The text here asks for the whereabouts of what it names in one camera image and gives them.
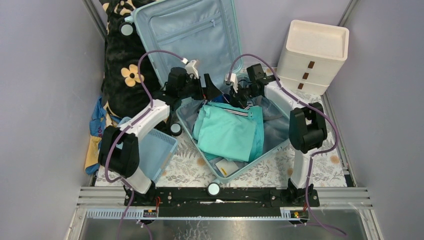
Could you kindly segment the light blue ribbed suitcase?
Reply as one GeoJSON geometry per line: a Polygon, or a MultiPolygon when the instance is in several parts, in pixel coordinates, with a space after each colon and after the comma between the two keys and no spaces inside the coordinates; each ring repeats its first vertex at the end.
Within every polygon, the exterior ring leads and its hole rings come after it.
{"type": "MultiPolygon", "coordinates": [[[[160,0],[135,9],[124,20],[125,24],[134,24],[137,34],[146,51],[168,51],[188,60],[200,60],[197,70],[200,74],[211,74],[213,84],[221,91],[229,91],[224,77],[231,64],[241,55],[237,18],[233,0],[160,0]]],[[[171,56],[153,53],[149,59],[162,87],[164,87],[171,67],[177,66],[177,60],[171,56]]],[[[259,103],[264,117],[263,154],[253,163],[246,163],[228,177],[218,171],[215,164],[222,157],[207,162],[216,176],[211,183],[226,184],[246,172],[263,158],[276,152],[279,147],[289,144],[289,115],[279,109],[272,101],[263,97],[259,103]]],[[[193,139],[193,127],[197,118],[195,107],[201,107],[201,101],[188,98],[176,109],[176,116],[190,139],[193,139]]]]}

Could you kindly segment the black floral plush blanket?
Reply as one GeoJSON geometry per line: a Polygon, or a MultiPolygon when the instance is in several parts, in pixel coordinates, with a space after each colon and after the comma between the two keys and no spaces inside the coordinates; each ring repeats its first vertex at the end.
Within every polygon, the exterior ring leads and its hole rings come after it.
{"type": "Polygon", "coordinates": [[[100,4],[107,16],[102,101],[108,102],[115,116],[134,117],[150,103],[143,87],[153,93],[159,91],[161,85],[147,57],[138,66],[146,50],[137,32],[123,35],[120,25],[135,9],[150,1],[102,0],[100,4]]]}

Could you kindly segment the white three-drawer storage cabinet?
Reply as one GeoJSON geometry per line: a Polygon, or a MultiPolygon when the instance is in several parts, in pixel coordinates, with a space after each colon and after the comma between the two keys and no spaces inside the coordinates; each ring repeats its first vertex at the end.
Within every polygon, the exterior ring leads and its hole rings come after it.
{"type": "Polygon", "coordinates": [[[346,27],[292,20],[276,74],[293,91],[323,95],[348,58],[346,27]]]}

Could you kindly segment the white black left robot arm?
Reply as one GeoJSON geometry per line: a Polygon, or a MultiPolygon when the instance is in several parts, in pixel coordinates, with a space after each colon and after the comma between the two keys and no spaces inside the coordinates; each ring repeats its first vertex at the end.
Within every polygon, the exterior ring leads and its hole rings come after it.
{"type": "Polygon", "coordinates": [[[194,100],[213,100],[220,96],[210,75],[197,76],[194,70],[173,67],[168,75],[164,89],[156,92],[142,111],[119,126],[105,128],[98,154],[98,163],[105,172],[118,174],[118,179],[136,192],[136,199],[144,206],[155,200],[155,173],[142,168],[141,164],[153,165],[164,161],[159,151],[164,151],[164,143],[143,143],[150,132],[171,116],[186,98],[194,100]],[[155,147],[157,151],[140,155],[142,150],[155,147]]]}

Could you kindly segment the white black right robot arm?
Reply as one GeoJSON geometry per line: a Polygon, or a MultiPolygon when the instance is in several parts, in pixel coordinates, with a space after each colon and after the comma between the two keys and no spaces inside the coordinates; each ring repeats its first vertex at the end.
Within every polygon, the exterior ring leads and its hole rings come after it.
{"type": "Polygon", "coordinates": [[[289,115],[288,138],[295,156],[286,198],[291,205],[299,206],[313,191],[311,156],[328,137],[323,106],[319,102],[304,103],[291,90],[284,88],[279,78],[267,75],[259,63],[248,67],[247,73],[250,84],[245,87],[238,83],[236,74],[225,75],[224,83],[231,87],[231,103],[243,107],[248,100],[262,96],[289,115]]]}

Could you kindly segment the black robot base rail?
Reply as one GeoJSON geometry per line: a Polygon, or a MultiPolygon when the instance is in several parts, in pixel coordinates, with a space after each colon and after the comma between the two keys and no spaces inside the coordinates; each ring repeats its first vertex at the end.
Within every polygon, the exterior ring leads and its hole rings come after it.
{"type": "Polygon", "coordinates": [[[124,205],[152,207],[151,217],[161,218],[272,218],[306,222],[308,208],[320,206],[318,192],[276,187],[208,187],[151,186],[141,194],[124,188],[124,205]]]}

